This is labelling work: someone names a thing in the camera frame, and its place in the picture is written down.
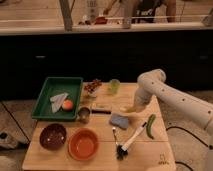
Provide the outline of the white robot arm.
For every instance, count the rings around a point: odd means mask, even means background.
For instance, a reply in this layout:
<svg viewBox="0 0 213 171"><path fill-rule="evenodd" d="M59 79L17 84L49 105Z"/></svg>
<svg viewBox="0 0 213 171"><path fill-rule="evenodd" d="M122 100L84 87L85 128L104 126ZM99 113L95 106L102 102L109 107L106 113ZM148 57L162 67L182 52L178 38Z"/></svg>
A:
<svg viewBox="0 0 213 171"><path fill-rule="evenodd" d="M162 69L142 73L137 78L138 88L135 91L133 106L142 111L155 95L166 104L180 110L210 136L213 146L213 104L179 91L166 83L166 74Z"/></svg>

